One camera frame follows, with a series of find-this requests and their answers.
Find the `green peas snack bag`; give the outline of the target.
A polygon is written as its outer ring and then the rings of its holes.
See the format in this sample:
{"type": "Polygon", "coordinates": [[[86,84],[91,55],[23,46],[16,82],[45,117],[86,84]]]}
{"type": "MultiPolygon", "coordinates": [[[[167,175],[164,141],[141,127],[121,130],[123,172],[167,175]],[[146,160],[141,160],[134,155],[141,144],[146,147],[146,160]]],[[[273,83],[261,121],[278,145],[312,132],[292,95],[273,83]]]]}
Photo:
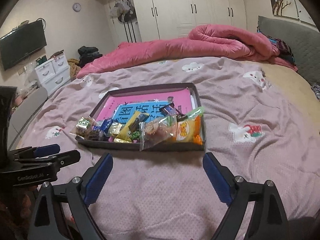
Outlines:
{"type": "Polygon", "coordinates": [[[140,130],[136,130],[134,132],[131,132],[130,140],[131,141],[140,141],[140,130]]]}

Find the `dark shallow tray box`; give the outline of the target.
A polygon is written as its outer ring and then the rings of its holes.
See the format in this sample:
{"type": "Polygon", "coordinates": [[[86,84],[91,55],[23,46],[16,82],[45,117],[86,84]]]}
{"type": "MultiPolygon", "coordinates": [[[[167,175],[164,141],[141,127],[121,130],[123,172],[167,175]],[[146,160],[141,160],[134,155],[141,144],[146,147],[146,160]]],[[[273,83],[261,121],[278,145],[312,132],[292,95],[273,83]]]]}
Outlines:
{"type": "MultiPolygon", "coordinates": [[[[89,116],[97,122],[112,118],[115,122],[125,125],[135,111],[139,111],[149,114],[146,120],[146,122],[149,122],[155,118],[165,116],[161,113],[160,109],[170,103],[170,98],[175,108],[182,114],[187,114],[201,106],[199,93],[193,83],[169,83],[109,90],[103,97],[100,97],[101,100],[89,116]]],[[[204,145],[206,143],[204,117],[201,117],[200,137],[202,139],[202,145],[197,145],[192,142],[179,142],[178,146],[174,146],[173,144],[163,142],[150,148],[150,151],[204,151],[204,145]]],[[[84,139],[78,135],[75,136],[75,139],[79,144],[89,148],[139,150],[138,143],[94,141],[84,139]]]]}

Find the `snickers chocolate bar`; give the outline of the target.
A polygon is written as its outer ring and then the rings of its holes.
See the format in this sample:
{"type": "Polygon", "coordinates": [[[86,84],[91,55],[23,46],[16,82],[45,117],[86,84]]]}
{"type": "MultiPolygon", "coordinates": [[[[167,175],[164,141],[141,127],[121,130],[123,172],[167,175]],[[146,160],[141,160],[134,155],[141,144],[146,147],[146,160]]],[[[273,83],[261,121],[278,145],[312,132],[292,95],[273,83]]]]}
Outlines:
{"type": "Polygon", "coordinates": [[[178,109],[175,108],[175,105],[173,102],[169,103],[168,105],[165,105],[159,109],[159,111],[163,115],[175,115],[177,121],[183,121],[188,118],[187,115],[182,114],[178,109]]]}

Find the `pile of dark clothes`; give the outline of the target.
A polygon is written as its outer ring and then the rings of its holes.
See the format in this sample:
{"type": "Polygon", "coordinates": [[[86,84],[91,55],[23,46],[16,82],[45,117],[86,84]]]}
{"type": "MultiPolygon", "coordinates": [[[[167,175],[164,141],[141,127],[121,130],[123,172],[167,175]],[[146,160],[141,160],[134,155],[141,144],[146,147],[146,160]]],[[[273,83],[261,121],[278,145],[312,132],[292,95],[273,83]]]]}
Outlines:
{"type": "Polygon", "coordinates": [[[86,64],[93,62],[95,59],[102,57],[103,55],[99,53],[97,47],[86,47],[82,46],[78,49],[79,57],[79,67],[84,67],[86,64]]]}

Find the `blue cookie packet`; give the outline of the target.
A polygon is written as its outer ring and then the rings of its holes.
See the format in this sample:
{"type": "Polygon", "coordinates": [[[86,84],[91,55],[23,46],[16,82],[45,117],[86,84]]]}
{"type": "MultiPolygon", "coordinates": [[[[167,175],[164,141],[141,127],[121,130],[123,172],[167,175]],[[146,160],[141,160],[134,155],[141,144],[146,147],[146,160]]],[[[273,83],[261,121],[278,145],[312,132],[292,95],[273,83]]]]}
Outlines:
{"type": "Polygon", "coordinates": [[[93,130],[94,131],[102,131],[104,133],[107,133],[112,124],[113,124],[112,118],[100,120],[93,127],[93,130]]]}

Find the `green pastry packet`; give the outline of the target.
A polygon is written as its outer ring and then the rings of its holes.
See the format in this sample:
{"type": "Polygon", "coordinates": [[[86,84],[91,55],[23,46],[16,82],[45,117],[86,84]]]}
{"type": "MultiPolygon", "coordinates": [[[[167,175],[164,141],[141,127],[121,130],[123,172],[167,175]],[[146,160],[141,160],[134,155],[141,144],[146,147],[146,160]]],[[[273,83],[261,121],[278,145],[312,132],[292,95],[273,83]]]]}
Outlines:
{"type": "Polygon", "coordinates": [[[204,114],[204,107],[197,107],[196,109],[193,109],[192,111],[188,112],[185,115],[182,115],[179,117],[179,120],[186,120],[186,119],[193,119],[197,116],[201,117],[204,114]]]}

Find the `tree wall painting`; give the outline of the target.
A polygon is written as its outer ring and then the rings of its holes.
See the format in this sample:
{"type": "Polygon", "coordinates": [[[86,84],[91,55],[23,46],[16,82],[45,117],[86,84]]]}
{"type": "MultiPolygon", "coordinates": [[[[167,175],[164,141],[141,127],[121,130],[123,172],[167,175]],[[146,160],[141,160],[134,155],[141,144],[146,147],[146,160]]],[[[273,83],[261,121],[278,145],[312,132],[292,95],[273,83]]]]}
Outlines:
{"type": "Polygon", "coordinates": [[[270,2],[274,16],[291,18],[315,26],[311,16],[299,0],[270,0],[270,2]]]}

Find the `pink rolled duvet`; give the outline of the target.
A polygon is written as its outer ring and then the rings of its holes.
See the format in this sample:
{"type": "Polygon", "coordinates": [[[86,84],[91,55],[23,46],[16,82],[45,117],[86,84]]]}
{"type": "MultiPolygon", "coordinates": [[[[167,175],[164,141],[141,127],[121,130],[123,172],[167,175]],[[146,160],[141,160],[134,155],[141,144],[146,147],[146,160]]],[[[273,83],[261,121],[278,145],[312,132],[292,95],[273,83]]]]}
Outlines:
{"type": "Polygon", "coordinates": [[[280,50],[262,33],[252,33],[231,25],[205,24],[187,37],[147,42],[122,42],[117,49],[86,64],[77,74],[112,72],[162,60],[190,57],[227,57],[233,60],[268,62],[297,71],[294,63],[280,57],[280,50]]]}

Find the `orange yellow snack bag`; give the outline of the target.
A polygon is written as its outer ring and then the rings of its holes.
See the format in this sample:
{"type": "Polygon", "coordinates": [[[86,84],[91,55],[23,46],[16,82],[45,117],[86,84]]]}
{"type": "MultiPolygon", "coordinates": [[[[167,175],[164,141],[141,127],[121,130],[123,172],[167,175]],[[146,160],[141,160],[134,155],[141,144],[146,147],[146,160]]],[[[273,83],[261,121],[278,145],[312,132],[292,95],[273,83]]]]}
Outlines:
{"type": "Polygon", "coordinates": [[[177,123],[177,132],[174,136],[175,142],[191,142],[193,144],[202,145],[203,141],[200,136],[201,118],[185,119],[177,123]]]}

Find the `grey padded headboard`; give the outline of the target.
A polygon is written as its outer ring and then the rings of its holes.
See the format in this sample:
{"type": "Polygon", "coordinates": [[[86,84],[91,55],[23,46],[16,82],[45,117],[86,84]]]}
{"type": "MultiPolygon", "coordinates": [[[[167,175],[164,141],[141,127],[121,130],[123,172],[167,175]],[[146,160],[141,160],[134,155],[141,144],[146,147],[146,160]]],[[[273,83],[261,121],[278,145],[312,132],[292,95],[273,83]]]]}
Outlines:
{"type": "Polygon", "coordinates": [[[311,85],[319,84],[319,32],[298,23],[258,17],[259,30],[290,46],[300,74],[311,85]]]}

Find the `white drawer cabinet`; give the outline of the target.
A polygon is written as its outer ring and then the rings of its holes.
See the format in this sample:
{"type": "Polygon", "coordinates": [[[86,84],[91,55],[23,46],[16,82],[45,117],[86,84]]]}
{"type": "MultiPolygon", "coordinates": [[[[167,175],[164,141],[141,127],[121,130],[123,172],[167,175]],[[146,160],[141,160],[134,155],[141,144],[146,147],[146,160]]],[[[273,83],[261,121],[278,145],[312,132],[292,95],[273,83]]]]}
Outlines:
{"type": "Polygon", "coordinates": [[[48,96],[71,80],[70,66],[64,51],[53,55],[49,60],[34,69],[35,79],[46,89],[48,96]]]}

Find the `black wall television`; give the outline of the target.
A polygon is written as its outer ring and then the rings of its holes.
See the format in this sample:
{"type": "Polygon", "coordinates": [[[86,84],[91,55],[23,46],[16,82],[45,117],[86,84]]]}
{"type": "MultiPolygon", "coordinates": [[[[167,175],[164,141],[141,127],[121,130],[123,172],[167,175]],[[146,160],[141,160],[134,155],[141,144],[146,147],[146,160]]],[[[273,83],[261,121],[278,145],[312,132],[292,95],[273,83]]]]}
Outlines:
{"type": "Polygon", "coordinates": [[[1,37],[1,64],[4,70],[16,66],[47,45],[43,21],[25,24],[1,37]]]}

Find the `yellow snack packet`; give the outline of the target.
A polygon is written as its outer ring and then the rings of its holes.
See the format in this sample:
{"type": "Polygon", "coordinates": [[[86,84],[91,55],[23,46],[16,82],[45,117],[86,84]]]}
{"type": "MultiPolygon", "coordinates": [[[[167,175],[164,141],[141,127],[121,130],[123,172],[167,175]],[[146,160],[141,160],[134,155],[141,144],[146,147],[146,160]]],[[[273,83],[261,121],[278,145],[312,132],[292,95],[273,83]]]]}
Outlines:
{"type": "Polygon", "coordinates": [[[121,129],[119,134],[115,137],[114,142],[131,143],[133,141],[133,133],[139,130],[139,123],[144,122],[149,117],[149,113],[142,113],[135,111],[133,116],[121,129]]]}

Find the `clear green label pastry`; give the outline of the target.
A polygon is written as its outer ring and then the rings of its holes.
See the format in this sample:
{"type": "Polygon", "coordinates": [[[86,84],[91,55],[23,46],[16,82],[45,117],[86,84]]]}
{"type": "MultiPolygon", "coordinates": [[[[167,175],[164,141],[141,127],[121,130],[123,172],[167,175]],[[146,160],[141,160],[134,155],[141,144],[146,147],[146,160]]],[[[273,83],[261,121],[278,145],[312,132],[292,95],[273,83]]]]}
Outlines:
{"type": "Polygon", "coordinates": [[[81,117],[70,131],[71,135],[86,140],[98,140],[99,132],[93,131],[98,122],[91,117],[81,117]]]}

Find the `clear bag round pastry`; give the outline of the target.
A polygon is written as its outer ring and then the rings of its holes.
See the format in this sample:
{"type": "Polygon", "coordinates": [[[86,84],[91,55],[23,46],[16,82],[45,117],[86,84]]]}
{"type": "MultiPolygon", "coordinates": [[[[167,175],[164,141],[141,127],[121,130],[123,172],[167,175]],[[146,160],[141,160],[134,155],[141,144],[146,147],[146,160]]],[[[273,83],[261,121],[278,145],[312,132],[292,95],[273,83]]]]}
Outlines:
{"type": "Polygon", "coordinates": [[[140,122],[139,150],[147,150],[166,141],[175,140],[177,135],[176,114],[158,117],[149,122],[140,122]]]}

